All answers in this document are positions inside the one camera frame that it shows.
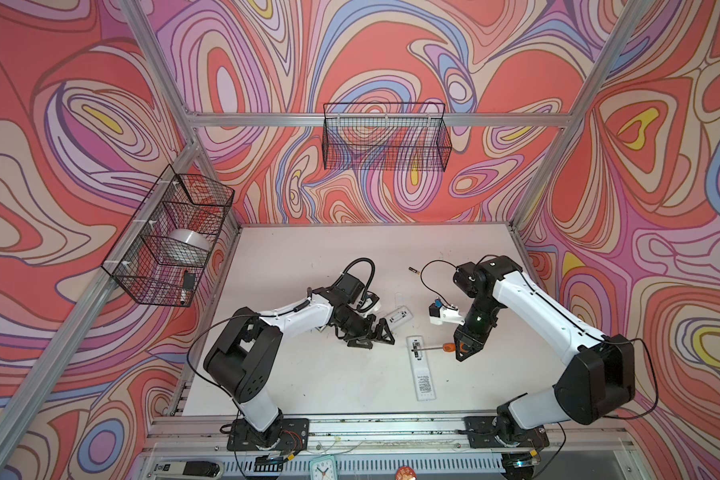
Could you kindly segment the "orange handled screwdriver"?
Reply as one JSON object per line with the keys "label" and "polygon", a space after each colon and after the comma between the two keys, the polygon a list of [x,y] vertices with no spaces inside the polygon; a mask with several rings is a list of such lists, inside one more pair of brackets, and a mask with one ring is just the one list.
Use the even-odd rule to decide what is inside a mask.
{"label": "orange handled screwdriver", "polygon": [[415,347],[414,350],[415,350],[415,351],[442,350],[442,351],[447,352],[447,353],[453,353],[453,352],[455,352],[455,351],[457,350],[457,347],[455,346],[454,343],[445,343],[445,344],[442,344],[441,346],[436,346],[436,347],[422,347],[422,346],[419,346],[419,347]]}

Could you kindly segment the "white remote with batteries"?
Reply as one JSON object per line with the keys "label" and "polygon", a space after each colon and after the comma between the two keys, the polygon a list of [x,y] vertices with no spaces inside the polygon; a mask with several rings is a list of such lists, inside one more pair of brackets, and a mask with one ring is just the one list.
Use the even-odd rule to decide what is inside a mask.
{"label": "white remote with batteries", "polygon": [[405,323],[409,322],[413,318],[412,312],[406,307],[401,306],[385,316],[388,326],[391,331],[399,328]]}

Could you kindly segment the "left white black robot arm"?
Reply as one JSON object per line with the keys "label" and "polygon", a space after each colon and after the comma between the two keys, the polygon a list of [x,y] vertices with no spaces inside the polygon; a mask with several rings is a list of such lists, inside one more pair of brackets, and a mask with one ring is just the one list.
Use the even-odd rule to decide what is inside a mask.
{"label": "left white black robot arm", "polygon": [[371,349],[376,343],[395,343],[384,318],[370,312],[378,301],[359,307],[361,287],[348,290],[321,287],[309,290],[304,300],[271,312],[239,309],[203,359],[202,368],[232,398],[242,415],[228,427],[232,451],[291,447],[301,450],[307,440],[283,424],[282,410],[266,390],[283,340],[325,326],[349,347]]}

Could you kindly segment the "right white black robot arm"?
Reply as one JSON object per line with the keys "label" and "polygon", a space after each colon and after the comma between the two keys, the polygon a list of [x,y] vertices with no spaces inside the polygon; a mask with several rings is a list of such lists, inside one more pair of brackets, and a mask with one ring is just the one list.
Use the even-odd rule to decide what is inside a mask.
{"label": "right white black robot arm", "polygon": [[590,425],[634,399],[633,344],[577,318],[533,283],[511,258],[461,264],[453,282],[472,300],[453,335],[457,361],[480,352],[500,311],[509,309],[551,346],[565,367],[552,386],[497,408],[489,429],[497,442],[515,446],[549,423],[572,420]]}

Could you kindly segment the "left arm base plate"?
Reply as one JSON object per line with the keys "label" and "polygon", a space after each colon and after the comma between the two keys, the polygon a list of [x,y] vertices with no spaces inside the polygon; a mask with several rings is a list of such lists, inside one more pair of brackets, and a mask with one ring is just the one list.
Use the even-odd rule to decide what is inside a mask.
{"label": "left arm base plate", "polygon": [[244,419],[224,425],[220,431],[228,435],[226,449],[231,452],[298,452],[308,447],[309,429],[307,418],[296,417],[276,419],[263,432]]}

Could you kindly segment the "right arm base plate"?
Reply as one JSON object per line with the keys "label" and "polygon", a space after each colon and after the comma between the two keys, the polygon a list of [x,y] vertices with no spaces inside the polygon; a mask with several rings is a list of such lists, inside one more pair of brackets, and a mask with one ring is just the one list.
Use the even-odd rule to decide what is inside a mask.
{"label": "right arm base plate", "polygon": [[549,439],[541,427],[521,429],[502,416],[468,416],[459,433],[471,448],[544,449]]}

